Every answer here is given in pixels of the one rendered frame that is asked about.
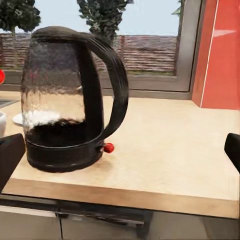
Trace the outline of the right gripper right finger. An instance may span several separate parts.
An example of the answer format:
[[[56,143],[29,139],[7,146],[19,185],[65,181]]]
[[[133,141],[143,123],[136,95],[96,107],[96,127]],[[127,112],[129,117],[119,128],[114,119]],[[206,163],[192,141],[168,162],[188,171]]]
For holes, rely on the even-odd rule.
[[[240,135],[229,133],[223,148],[240,173]]]

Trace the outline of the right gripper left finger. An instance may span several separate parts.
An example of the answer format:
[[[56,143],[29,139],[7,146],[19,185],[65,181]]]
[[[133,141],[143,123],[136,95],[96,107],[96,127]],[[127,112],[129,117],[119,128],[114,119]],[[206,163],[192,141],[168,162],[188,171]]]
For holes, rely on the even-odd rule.
[[[0,193],[26,153],[21,133],[0,138]]]

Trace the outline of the saucer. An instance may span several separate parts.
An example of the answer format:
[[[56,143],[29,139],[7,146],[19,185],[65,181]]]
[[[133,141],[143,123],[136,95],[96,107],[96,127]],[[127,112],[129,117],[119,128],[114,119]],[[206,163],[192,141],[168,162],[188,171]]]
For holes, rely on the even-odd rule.
[[[17,124],[22,124],[23,121],[22,121],[22,114],[19,114],[19,115],[16,115],[12,120],[17,123]]]

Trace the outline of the electric kettle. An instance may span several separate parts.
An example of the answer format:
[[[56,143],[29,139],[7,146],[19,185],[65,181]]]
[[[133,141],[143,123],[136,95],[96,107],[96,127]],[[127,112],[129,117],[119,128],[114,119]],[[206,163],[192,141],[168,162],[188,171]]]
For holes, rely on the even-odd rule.
[[[27,160],[45,172],[95,164],[114,150],[105,143],[123,122],[129,84],[122,59],[107,42],[65,26],[34,31],[25,56],[20,107]],[[106,64],[114,92],[104,128],[102,86],[93,51]]]

